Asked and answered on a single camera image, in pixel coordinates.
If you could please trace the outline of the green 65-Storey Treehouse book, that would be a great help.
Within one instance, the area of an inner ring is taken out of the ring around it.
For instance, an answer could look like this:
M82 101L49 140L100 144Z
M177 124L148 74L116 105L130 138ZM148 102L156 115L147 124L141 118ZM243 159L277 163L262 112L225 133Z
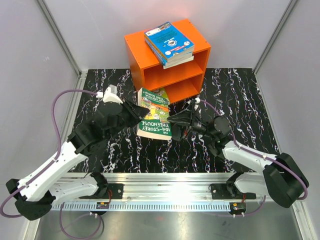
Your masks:
M162 98L165 98L167 100L167 104L168 105L171 103L164 87L155 89L152 92L155 93L156 95L162 97Z

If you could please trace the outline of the dark green book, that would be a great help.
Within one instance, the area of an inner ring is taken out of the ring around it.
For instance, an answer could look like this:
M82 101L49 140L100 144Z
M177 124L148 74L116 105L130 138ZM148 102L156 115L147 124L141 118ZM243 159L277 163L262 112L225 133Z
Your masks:
M149 112L137 125L136 135L155 140L170 140L172 130L167 120L170 116L168 100L142 87L137 92L137 103Z

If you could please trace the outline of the blue 26-Storey Treehouse book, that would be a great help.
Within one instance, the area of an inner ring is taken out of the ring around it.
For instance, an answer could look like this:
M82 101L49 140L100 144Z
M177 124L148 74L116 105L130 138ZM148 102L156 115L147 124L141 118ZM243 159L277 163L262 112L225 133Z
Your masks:
M194 44L190 41L185 41L182 45L178 46L177 40L170 40L164 47L157 46L152 41L144 38L147 45L155 54L162 66L166 64L176 63L183 59L193 56Z

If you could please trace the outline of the blue back-cover book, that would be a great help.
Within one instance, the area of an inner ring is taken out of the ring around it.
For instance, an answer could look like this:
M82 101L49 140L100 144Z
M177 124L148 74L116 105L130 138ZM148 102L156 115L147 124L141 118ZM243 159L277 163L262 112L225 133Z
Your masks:
M144 32L144 38L159 52L166 61L176 56L193 53L195 45L169 21Z

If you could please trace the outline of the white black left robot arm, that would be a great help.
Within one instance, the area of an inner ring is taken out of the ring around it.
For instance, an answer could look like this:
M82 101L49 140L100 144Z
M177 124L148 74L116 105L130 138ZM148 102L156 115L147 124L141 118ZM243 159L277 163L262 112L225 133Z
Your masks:
M99 172L69 183L58 184L57 181L72 167L104 149L123 129L138 125L149 112L148 108L126 99L121 103L100 103L94 115L67 137L58 157L52 156L23 179L12 178L6 183L8 192L15 198L17 217L33 221L64 202L109 195L108 181Z

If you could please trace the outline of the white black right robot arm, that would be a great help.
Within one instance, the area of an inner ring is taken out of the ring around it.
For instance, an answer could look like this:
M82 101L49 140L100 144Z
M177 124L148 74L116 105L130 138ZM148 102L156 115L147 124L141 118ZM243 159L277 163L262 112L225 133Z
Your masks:
M201 135L211 154L237 162L255 173L236 172L222 186L212 186L212 196L240 199L257 195L269 196L283 208L308 195L309 182L294 159L287 153L261 152L241 144L232 132L227 118L217 115L204 122L196 111L196 102L168 117L172 139L182 141L191 133Z

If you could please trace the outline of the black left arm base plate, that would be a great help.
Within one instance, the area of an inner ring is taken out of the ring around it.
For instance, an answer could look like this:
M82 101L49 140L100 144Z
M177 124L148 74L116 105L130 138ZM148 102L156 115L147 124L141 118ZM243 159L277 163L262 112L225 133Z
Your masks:
M109 183L107 191L102 195L101 199L108 199L111 193L111 199L121 200L124 193L124 184L122 183Z

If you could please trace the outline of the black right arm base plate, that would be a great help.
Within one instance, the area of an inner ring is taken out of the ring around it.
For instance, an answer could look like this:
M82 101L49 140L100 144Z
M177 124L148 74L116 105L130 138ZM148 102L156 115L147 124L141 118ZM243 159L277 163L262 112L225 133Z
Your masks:
M211 197L213 200L255 200L255 193L242 193L234 185L227 183L212 183L209 185Z

